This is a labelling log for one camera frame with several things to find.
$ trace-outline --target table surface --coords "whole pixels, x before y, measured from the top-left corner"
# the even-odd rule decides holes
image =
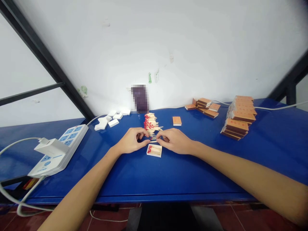
[[[283,104],[258,99],[255,106],[275,108]],[[159,109],[155,113],[164,130],[173,127],[172,117],[180,116],[176,128],[189,138],[210,147],[254,161],[308,185],[308,112],[288,108],[257,110],[249,134],[235,141],[220,134],[227,106],[211,119],[197,110]],[[60,138],[67,128],[84,119],[71,119],[0,128],[0,149],[28,137]],[[123,116],[112,128],[94,131],[94,121],[68,166],[47,177],[33,192],[28,203],[59,203],[70,189],[115,145],[130,127],[142,127],[144,114]],[[36,140],[24,141],[0,157],[0,180],[26,175],[42,158],[34,151]],[[162,157],[146,155],[147,147],[122,155],[107,177],[97,202],[250,200],[253,197],[219,171],[189,155],[163,148]]]

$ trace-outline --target white power strip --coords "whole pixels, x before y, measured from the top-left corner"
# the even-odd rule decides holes
[[[88,129],[88,126],[85,124],[67,129],[59,141],[69,147],[68,151],[65,154],[60,153],[55,157],[44,155],[29,172],[28,176],[40,178],[41,176],[51,176],[64,170]]]

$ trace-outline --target small white box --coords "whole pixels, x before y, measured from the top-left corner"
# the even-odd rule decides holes
[[[107,126],[108,121],[107,120],[102,120],[99,124],[95,125],[94,130],[104,130]]]
[[[105,117],[100,117],[97,119],[99,122],[102,122],[104,120],[106,120],[107,122],[110,122],[110,120],[112,120],[112,118],[110,116],[105,116]]]
[[[97,125],[95,125],[94,130],[96,130],[96,131],[100,130],[100,128],[99,128],[99,126],[98,126],[98,124],[97,124]]]
[[[108,116],[113,117],[116,113],[116,110],[112,110],[108,113]]]
[[[114,117],[112,117],[112,118],[113,118],[113,119],[122,119],[122,117],[123,117],[123,114],[120,113],[120,114],[114,115]]]
[[[131,110],[127,109],[127,110],[123,110],[121,111],[121,114],[124,115],[124,116],[128,116],[131,114]]]
[[[117,119],[111,120],[108,124],[110,127],[113,127],[114,125],[117,125],[119,121]]]

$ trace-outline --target red tile floor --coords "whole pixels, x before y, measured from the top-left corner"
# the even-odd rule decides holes
[[[222,227],[226,231],[295,231],[300,230],[296,225],[286,220],[270,209],[252,210],[247,202],[224,203],[192,203],[192,205],[206,206],[214,209]],[[119,212],[94,211],[94,216],[100,219],[126,220],[129,209],[139,207],[140,204],[121,204]],[[19,217],[16,208],[10,209],[5,215],[0,215],[0,231],[35,231],[48,217],[50,212],[45,212],[32,217]],[[79,230],[96,231],[112,230],[121,231],[127,222],[116,223],[93,219],[90,214],[84,220]]]

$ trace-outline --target plug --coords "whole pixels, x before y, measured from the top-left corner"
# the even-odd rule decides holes
[[[56,157],[66,154],[69,147],[57,139],[48,140],[46,138],[40,138],[39,144],[34,150],[50,157]]]
[[[39,142],[40,142],[41,144],[48,144],[48,143],[49,143],[49,140],[46,139],[46,138],[39,138],[38,140],[39,140]]]

